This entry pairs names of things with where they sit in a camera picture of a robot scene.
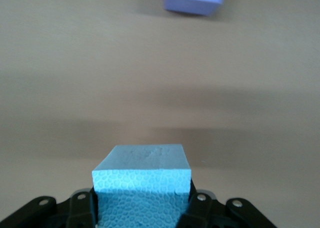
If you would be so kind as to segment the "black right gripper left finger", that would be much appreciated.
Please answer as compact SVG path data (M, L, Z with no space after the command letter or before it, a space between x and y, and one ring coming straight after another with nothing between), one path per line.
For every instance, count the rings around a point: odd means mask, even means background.
M93 188L75 191L57 203L39 196L0 221L1 227L97 227L98 197Z

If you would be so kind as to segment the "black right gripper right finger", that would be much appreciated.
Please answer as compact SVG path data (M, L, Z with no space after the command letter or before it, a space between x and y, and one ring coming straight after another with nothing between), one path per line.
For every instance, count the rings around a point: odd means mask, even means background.
M178 227L272 227L272 223L251 202L231 198L220 203L215 194L192 187L186 211L180 216Z

